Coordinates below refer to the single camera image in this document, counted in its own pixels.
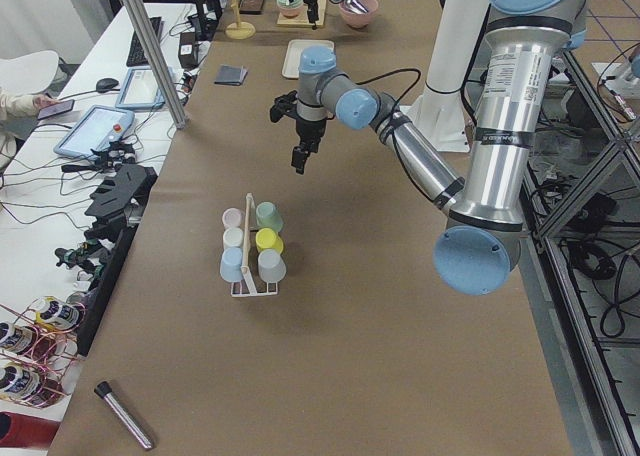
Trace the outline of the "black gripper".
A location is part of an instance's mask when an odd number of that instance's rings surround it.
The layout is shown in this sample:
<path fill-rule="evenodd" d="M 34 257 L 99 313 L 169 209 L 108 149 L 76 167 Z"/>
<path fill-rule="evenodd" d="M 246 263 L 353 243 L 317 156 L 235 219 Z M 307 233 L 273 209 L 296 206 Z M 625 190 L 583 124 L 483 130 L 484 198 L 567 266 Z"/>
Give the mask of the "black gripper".
<path fill-rule="evenodd" d="M 308 159 L 308 152 L 317 153 L 319 144 L 326 130 L 326 119 L 309 121 L 299 118 L 296 121 L 296 133 L 299 145 L 292 150 L 291 166 L 297 174 L 303 175 Z"/>
<path fill-rule="evenodd" d="M 312 25 L 312 29 L 316 30 L 319 22 L 319 4 L 316 3 L 316 0 L 303 0 L 303 2 L 308 6 L 309 23 Z"/>

